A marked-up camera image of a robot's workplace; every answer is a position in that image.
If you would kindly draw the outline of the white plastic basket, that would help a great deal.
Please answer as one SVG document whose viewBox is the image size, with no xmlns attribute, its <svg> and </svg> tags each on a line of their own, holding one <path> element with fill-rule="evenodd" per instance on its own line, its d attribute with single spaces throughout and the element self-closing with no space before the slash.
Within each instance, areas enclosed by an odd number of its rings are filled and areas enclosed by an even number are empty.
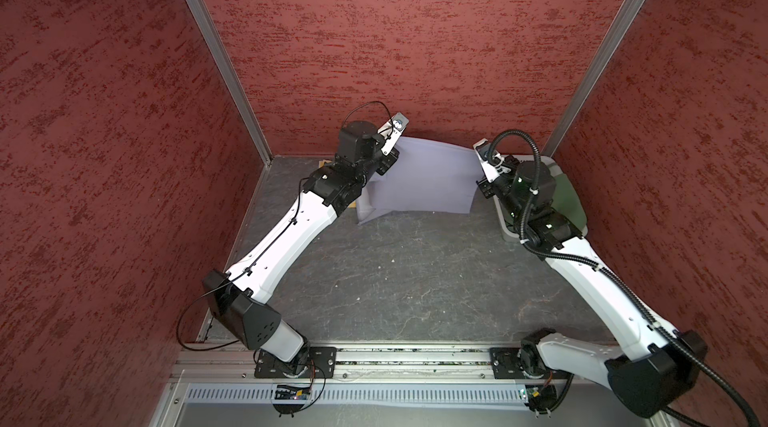
<svg viewBox="0 0 768 427">
<path fill-rule="evenodd" d="M 533 160 L 533 157 L 530 155 L 513 156 L 512 158 L 516 158 L 520 161 Z M 547 156 L 542 157 L 541 161 L 543 161 L 548 168 L 557 164 L 552 158 Z M 511 217 L 504 211 L 499 204 L 499 201 L 495 197 L 493 197 L 493 199 L 504 239 L 507 242 L 518 241 L 519 221 L 517 217 Z M 556 211 L 553 207 L 551 211 L 545 213 L 541 217 L 529 216 L 529 224 L 526 226 L 526 232 L 527 238 L 541 248 L 549 248 L 552 246 L 558 247 L 561 243 L 570 238 L 584 237 L 566 217 Z"/>
</svg>

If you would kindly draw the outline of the lavender skirt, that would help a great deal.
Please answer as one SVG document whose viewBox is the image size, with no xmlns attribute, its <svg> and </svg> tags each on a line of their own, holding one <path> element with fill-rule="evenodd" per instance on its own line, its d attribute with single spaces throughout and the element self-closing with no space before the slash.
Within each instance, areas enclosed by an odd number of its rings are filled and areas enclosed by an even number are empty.
<svg viewBox="0 0 768 427">
<path fill-rule="evenodd" d="M 476 153 L 466 147 L 402 137 L 398 160 L 376 174 L 356 201 L 360 224 L 394 212 L 467 214 L 483 176 Z"/>
</svg>

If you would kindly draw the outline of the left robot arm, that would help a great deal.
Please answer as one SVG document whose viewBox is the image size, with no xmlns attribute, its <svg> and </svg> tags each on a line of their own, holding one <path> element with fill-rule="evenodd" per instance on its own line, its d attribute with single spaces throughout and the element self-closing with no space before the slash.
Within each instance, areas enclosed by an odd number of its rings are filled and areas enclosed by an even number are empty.
<svg viewBox="0 0 768 427">
<path fill-rule="evenodd" d="M 270 354 L 289 376 L 309 368 L 309 341 L 269 301 L 309 244 L 397 162 L 396 144 L 408 123 L 397 113 L 379 128 L 367 121 L 342 127 L 334 159 L 300 180 L 295 201 L 273 229 L 227 271 L 203 279 L 212 317 L 248 349 Z"/>
</svg>

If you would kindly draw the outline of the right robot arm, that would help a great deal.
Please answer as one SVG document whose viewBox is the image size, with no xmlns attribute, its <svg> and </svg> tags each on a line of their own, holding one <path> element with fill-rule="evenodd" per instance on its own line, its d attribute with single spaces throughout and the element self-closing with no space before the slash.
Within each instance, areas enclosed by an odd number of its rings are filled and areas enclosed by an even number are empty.
<svg viewBox="0 0 768 427">
<path fill-rule="evenodd" d="M 546 380 L 581 377 L 609 389 L 633 414 L 651 418 L 696 384 L 707 345 L 655 313 L 599 258 L 566 176 L 541 156 L 502 155 L 477 147 L 478 187 L 494 200 L 501 225 L 522 247 L 563 277 L 615 339 L 615 346 L 569 338 L 553 328 L 526 336 L 514 360 L 519 373 Z"/>
</svg>

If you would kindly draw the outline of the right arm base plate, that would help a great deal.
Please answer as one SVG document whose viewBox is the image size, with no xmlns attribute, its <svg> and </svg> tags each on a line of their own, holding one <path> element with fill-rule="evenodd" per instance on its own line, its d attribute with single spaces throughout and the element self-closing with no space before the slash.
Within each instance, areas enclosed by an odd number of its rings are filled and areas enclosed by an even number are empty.
<svg viewBox="0 0 768 427">
<path fill-rule="evenodd" d="M 534 347 L 489 349 L 494 378 L 506 380 L 565 380 L 568 373 L 549 369 Z"/>
</svg>

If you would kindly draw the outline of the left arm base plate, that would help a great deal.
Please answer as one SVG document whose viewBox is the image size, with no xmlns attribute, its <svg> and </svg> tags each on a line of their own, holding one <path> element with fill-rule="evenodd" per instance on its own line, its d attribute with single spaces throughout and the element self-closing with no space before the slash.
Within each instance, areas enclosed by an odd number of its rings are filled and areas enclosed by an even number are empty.
<svg viewBox="0 0 768 427">
<path fill-rule="evenodd" d="M 290 361 L 282 361 L 264 350 L 255 353 L 253 376 L 256 379 L 320 379 L 334 376 L 337 349 L 335 347 L 305 346 Z"/>
</svg>

